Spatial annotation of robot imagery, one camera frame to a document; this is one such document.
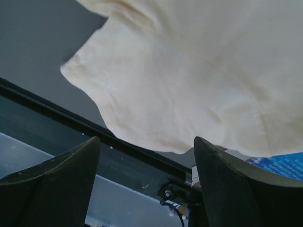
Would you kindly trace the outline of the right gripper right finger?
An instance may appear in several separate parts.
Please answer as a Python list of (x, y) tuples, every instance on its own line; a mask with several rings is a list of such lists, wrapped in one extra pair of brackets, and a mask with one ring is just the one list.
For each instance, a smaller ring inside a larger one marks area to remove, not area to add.
[(195, 161), (211, 227), (301, 227), (303, 183), (253, 166), (201, 137)]

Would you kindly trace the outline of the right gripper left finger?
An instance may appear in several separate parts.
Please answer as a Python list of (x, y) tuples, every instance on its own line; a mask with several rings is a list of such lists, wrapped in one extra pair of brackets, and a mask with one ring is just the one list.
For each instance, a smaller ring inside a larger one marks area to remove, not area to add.
[(82, 227), (100, 157), (100, 139), (0, 180), (2, 227)]

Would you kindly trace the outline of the yellow t shirt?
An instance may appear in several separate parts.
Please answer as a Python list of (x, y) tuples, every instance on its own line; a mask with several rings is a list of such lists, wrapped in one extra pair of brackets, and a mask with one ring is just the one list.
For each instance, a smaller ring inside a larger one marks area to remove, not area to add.
[(302, 151), (302, 1), (80, 4), (107, 21), (61, 73), (117, 138), (177, 154), (197, 136), (250, 157)]

